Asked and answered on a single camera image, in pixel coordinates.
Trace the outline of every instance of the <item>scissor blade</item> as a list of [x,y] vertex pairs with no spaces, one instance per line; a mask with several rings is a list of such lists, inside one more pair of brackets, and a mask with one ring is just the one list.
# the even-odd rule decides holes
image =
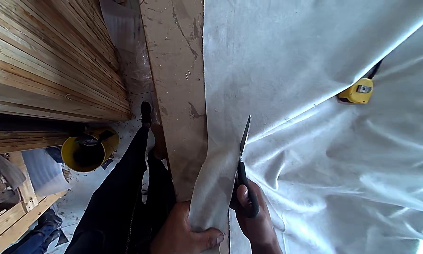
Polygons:
[[244,147],[246,146],[246,141],[248,141],[248,132],[249,132],[249,125],[251,123],[251,115],[249,115],[248,122],[246,123],[246,128],[244,128],[243,137],[240,143],[240,160],[243,157]]

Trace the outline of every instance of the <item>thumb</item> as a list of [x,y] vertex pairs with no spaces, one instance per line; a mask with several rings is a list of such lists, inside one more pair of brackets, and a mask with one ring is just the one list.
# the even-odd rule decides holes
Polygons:
[[248,187],[246,187],[246,185],[238,186],[237,198],[243,208],[247,208],[250,205],[250,201],[248,199]]
[[194,240],[193,244],[195,245],[195,249],[198,250],[199,253],[218,246],[224,240],[224,235],[216,228],[209,228],[200,233],[192,232],[191,234]]

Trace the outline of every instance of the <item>hand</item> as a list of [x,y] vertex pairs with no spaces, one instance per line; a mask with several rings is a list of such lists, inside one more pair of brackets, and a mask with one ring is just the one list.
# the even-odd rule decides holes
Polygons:
[[151,254],[199,254],[224,240],[224,235],[216,228],[192,232],[188,220],[190,202],[175,204],[151,243]]
[[238,223],[243,231],[243,234],[251,242],[251,249],[253,254],[267,253],[267,254],[282,254],[281,247],[277,241],[277,236],[271,222],[268,207],[263,199],[262,190],[251,180],[248,180],[249,187],[257,196],[257,201],[260,206],[259,214],[252,219],[244,216],[243,207],[248,207],[250,201],[248,199],[248,188],[245,185],[240,185],[237,188],[236,196],[241,206],[231,203],[231,209],[235,210]]

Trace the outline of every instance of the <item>white fabric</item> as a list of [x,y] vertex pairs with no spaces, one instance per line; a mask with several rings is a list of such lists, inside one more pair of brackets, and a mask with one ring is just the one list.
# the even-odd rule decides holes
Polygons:
[[[243,160],[265,192],[284,253],[416,252],[423,28],[384,60],[367,105],[333,95],[421,25],[423,1],[205,0],[208,156],[193,193],[193,228],[226,228],[251,114]],[[245,253],[236,236],[231,253]]]

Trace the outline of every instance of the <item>tape measure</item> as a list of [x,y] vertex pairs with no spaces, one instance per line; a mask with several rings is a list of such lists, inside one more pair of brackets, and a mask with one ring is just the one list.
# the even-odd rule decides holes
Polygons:
[[342,102],[351,104],[367,104],[373,93],[373,77],[378,72],[383,59],[374,65],[367,74],[337,95]]

